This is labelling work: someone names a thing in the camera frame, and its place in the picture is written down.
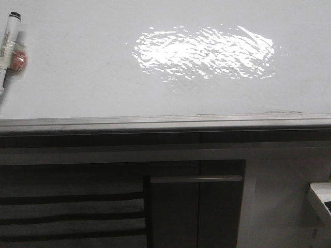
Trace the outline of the grey whiteboard frame rail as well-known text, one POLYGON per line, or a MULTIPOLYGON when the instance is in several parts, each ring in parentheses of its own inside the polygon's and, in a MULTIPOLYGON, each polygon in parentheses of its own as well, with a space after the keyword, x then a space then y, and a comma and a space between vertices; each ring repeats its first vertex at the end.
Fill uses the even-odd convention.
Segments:
POLYGON ((1 136, 329 129, 329 113, 161 115, 1 120, 1 136))

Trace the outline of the white tray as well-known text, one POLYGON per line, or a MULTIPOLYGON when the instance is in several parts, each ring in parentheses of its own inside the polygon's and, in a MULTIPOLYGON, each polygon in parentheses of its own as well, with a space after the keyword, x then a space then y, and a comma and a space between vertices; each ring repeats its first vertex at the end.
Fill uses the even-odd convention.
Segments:
POLYGON ((330 182, 313 182, 307 198, 323 224, 330 229, 330 182))

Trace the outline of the white whiteboard marker black tip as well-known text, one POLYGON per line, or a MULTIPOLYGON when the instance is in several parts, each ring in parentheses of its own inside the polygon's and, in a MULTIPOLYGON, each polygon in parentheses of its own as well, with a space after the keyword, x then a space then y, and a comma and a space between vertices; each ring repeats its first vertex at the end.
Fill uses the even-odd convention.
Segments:
POLYGON ((8 16, 4 36, 1 42, 1 95, 4 92, 4 81, 7 69, 11 64, 11 57, 16 43, 20 23, 21 15, 12 11, 8 16))

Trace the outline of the white whiteboard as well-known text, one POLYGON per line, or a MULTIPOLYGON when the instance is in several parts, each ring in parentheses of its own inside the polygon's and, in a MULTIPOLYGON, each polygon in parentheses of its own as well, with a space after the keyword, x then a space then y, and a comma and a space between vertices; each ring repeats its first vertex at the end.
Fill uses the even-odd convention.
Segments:
POLYGON ((330 1, 1 1, 2 119, 330 113, 330 1))

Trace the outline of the dark chair with slats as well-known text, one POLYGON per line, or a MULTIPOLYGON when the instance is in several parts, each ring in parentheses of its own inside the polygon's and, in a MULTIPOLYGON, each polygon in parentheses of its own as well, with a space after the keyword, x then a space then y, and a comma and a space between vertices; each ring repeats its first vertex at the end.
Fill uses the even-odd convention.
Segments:
POLYGON ((236 247, 244 160, 1 167, 1 247, 236 247))

